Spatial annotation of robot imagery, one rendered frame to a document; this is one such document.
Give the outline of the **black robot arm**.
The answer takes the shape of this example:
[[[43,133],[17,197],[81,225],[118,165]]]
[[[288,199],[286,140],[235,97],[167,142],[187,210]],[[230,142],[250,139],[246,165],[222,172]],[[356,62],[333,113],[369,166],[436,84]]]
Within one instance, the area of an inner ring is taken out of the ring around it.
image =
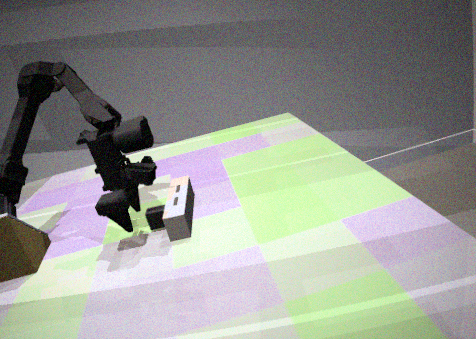
[[[121,151],[126,154],[153,146],[154,137],[148,119],[138,116],[121,122],[120,113],[94,94],[69,65],[41,61],[25,64],[17,81],[19,99],[0,153],[0,215],[9,213],[16,217],[14,205],[19,203],[28,175],[22,156],[39,105],[51,92],[64,86],[79,102],[80,111],[88,123],[99,129],[93,132],[83,130],[76,142],[76,145],[87,143],[95,163],[110,161]],[[122,163],[119,169],[124,189],[131,184],[153,185],[157,166],[151,156],[144,156],[140,163],[131,163],[128,157],[126,164]]]

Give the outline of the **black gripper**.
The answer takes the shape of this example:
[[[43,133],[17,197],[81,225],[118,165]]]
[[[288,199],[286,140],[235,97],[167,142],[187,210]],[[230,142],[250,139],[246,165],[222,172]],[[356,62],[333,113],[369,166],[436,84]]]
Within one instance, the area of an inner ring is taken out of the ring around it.
[[[120,168],[124,163],[126,166],[126,155],[118,155],[110,161],[96,163],[95,173],[100,174],[104,185],[103,191],[113,191],[100,196],[95,206],[98,215],[106,217],[117,225],[121,226],[127,232],[133,232],[132,222],[129,215],[130,205],[136,212],[140,211],[140,202],[138,195],[139,184],[131,184],[129,188],[123,188],[121,182]]]

